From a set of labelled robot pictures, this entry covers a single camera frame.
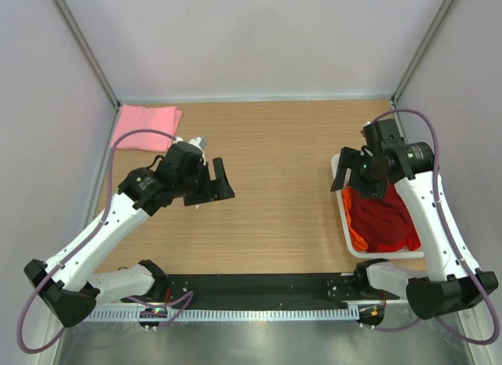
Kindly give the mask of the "dark red t-shirt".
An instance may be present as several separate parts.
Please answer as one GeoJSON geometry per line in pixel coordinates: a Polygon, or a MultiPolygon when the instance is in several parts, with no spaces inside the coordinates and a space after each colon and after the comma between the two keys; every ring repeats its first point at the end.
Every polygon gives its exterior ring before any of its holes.
{"type": "Polygon", "coordinates": [[[352,188],[351,226],[368,244],[367,253],[376,252],[375,243],[394,243],[417,231],[401,197],[387,184],[383,199],[363,199],[352,188]]]}

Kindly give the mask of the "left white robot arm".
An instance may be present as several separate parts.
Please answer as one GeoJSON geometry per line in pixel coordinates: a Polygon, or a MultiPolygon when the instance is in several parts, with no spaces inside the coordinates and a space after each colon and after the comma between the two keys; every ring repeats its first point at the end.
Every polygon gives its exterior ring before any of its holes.
{"type": "Polygon", "coordinates": [[[47,261],[30,261],[24,273],[65,328],[108,302],[129,297],[160,301],[168,276],[153,261],[105,274],[97,274],[96,267],[130,232],[175,199],[197,206],[234,196],[223,160],[207,162],[200,138],[176,141],[150,166],[129,172],[100,215],[65,248],[47,261]]]}

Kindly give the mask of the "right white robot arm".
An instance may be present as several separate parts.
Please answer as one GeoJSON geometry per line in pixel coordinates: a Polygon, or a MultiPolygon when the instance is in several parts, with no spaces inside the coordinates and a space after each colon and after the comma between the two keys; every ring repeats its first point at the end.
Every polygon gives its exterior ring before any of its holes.
{"type": "Polygon", "coordinates": [[[474,308],[494,292],[498,279],[484,271],[467,248],[442,188],[437,159],[424,142],[408,144],[393,119],[366,124],[366,146],[344,147],[331,159],[332,192],[346,187],[381,202],[392,185],[417,231],[426,272],[399,267],[384,258],[357,264],[353,288],[364,299],[384,290],[407,300],[427,320],[474,308]]]}

